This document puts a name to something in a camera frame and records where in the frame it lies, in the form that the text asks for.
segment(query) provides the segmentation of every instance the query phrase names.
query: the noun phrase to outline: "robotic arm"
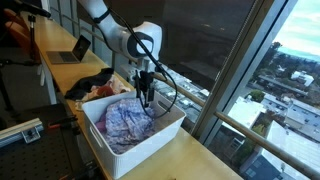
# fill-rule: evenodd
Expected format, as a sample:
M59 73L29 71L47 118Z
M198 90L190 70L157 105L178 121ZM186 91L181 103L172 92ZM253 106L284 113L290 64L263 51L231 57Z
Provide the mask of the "robotic arm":
M171 106L166 111L169 112L177 98L177 86L170 74L158 63L162 40L161 27L154 23L143 22L140 26L131 28L116 12L108 8L103 0L78 0L78 2L86 9L93 21L100 28L107 46L128 59L138 62L138 69L141 71L140 76L136 71L135 84L137 97L140 98L140 91L142 91L145 97L144 105L140 98L143 107L147 107L148 103L153 101L153 72L157 71L162 73L164 80L160 80L166 81L166 75L171 78L175 86L176 95ZM117 16L126 27L119 25L110 13Z
M78 0L78 2L98 25L107 46L111 50L124 55L130 60L137 61L140 68L145 71L155 71L157 63L155 61L159 59L162 40L160 26L150 22L143 22L140 26L133 28L134 33L132 33L129 28L117 24L111 16L111 12L116 13L108 8L103 0ZM142 46L134 36L141 40Z

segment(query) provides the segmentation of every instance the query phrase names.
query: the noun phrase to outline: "cloudy sky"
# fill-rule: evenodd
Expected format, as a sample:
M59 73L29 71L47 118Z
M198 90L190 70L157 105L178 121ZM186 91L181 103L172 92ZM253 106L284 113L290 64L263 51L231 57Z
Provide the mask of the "cloudy sky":
M283 45L284 52L298 56L310 53L309 58L320 61L320 0L298 0L274 41Z

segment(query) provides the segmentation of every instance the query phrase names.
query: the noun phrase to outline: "white plastic bin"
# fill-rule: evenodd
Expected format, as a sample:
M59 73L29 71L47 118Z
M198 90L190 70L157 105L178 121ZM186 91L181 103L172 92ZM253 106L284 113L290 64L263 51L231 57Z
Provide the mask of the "white plastic bin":
M129 172L172 140L176 136L179 127L186 116L184 111L174 105L169 113L155 120L155 134L153 136L142 141L123 154L115 154L96 128L95 123L99 121L100 116L109 104L113 104L124 98L135 97L136 91L132 91L90 101L82 105L85 113L85 126L89 141L95 149L98 157L101 159L103 166L114 179L118 179ZM159 102L167 107L171 104L170 101L155 92L154 101L151 103L151 106L154 108L157 116L165 112L165 109L167 109L167 107L162 108L159 105Z

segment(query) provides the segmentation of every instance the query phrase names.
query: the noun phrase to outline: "wire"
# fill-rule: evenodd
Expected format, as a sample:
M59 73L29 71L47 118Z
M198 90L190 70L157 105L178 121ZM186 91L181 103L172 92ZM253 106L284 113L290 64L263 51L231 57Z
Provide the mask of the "wire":
M14 16L14 19L16 19L18 16L19 16L19 14L20 14L20 11L18 12L18 13L16 13L16 15ZM7 30L6 30L6 32L4 32L3 34L2 34L2 36L0 37L0 42L5 38L5 36L8 34L8 32L9 32L9 30L11 29L11 26L13 25L13 23L14 23L14 21L11 21L11 24L10 24L10 26L9 26L9 28L6 28Z
M9 26L9 28L7 28L6 32L4 32L2 34L2 36L0 37L0 42L2 42L2 40L4 39L4 37L8 34L9 30L11 29L11 26L13 25L13 21L11 21L11 24Z
M137 43L140 45L140 47L143 49L143 51L148 55L148 57L151 59L151 61L157 66L157 68L161 71L161 74L162 76L165 78L165 81L167 81L167 77L166 77L166 74L168 75L168 77L171 79L173 85L174 85L174 89L175 89L175 96L174 96L174 99L171 103L171 105L169 106L168 109L166 109L166 111L164 113L162 113L161 115L159 116L156 116L156 117L152 117L150 114L148 114L148 112L146 111L144 105L143 105L143 102L142 102L142 99L141 99L141 96L139 94L139 99L140 99L140 103L141 103L141 106L143 108L143 111L147 114L147 116L149 116L150 118L154 118L154 119L157 119L157 118L160 118L162 116L164 116L166 113L170 112L170 109L173 107L174 103L176 102L177 100L177 97L178 97L178 88L177 88L177 84L175 83L174 79L172 78L172 76L166 71L164 70L164 68L158 63L158 61L152 56L152 54L150 53L150 51L146 48L146 46L141 42L140 38L136 35L136 33L133 31L132 27L127 23L126 20L124 20L118 13L116 13L112 8L109 7L109 10L111 11L111 13L113 13L118 19L121 20L122 23L124 23L124 25L127 27L127 29L129 30L129 32L131 33L131 35L134 37L134 39L137 41ZM138 83L136 83L137 85L137 93L140 93L140 86L139 86L139 80L138 78L136 78L136 82L138 81Z

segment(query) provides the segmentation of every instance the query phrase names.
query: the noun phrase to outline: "laptop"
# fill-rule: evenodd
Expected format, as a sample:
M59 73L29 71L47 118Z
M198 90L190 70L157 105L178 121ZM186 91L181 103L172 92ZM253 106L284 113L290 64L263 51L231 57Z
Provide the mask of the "laptop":
M80 63L88 51L91 42L80 35L72 51L47 51L51 64L76 64Z

